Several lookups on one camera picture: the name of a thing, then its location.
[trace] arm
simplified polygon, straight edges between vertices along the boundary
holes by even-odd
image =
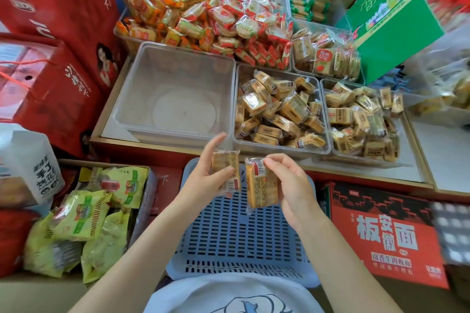
[[[265,164],[281,180],[281,207],[336,313],[402,312],[318,205],[306,173],[285,154]]]
[[[209,175],[212,154],[225,137],[220,134],[207,144],[178,196],[70,313],[143,312],[186,228],[234,172],[227,167]]]

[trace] blue plastic basket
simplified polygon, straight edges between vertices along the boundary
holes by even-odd
[[[186,165],[181,187],[196,167]],[[166,271],[173,280],[222,272],[252,272],[283,277],[307,288],[320,285],[300,239],[279,205],[247,215],[245,165],[241,193],[216,197],[186,230]]]

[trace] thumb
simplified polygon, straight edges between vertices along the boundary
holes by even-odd
[[[269,168],[276,174],[276,176],[281,180],[281,182],[289,180],[293,175],[289,168],[285,167],[282,163],[274,161],[272,158],[265,158],[264,163],[267,168]]]
[[[220,170],[209,176],[211,185],[219,188],[227,179],[233,176],[235,168],[232,166],[227,166],[223,170]]]

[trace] white paper bag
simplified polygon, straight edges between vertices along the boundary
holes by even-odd
[[[0,208],[43,203],[63,186],[47,136],[0,123]]]

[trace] woman printed on box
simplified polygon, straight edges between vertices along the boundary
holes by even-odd
[[[219,134],[206,145],[178,196],[70,313],[323,312],[303,286],[252,273],[200,275],[154,292],[186,228],[234,171],[210,173],[212,154],[225,138]],[[333,310],[402,312],[320,209],[302,168],[285,154],[268,155],[264,163],[280,179],[282,212],[302,240]]]
[[[111,80],[118,77],[118,68],[114,62],[113,53],[108,46],[103,43],[96,45],[96,57],[98,59],[98,69],[103,82],[111,87]]]

